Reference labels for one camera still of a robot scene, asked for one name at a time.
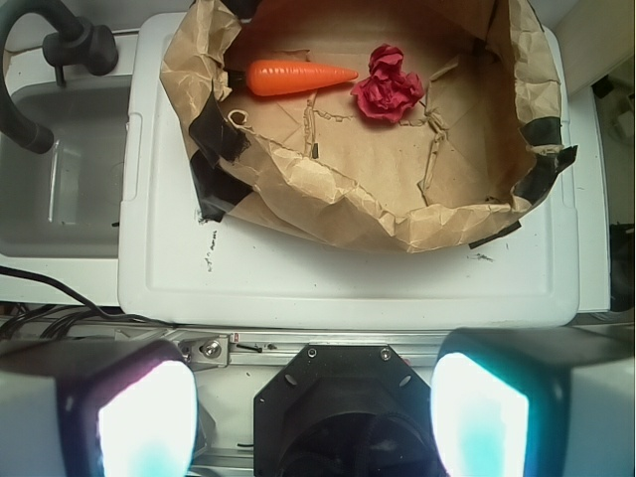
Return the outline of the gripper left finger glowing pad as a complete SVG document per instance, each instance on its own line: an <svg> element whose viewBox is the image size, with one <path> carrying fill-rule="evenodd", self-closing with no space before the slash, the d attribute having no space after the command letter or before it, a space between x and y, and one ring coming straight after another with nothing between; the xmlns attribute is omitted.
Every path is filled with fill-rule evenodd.
<svg viewBox="0 0 636 477"><path fill-rule="evenodd" d="M4 476L184 476L195 377L166 340L1 344Z"/></svg>

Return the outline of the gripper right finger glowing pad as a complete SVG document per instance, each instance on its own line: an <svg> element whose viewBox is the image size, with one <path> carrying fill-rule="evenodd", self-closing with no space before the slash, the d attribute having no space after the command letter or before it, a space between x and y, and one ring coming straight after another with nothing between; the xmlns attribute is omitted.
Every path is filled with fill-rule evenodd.
<svg viewBox="0 0 636 477"><path fill-rule="evenodd" d="M460 328L430 385L450 476L635 473L631 327Z"/></svg>

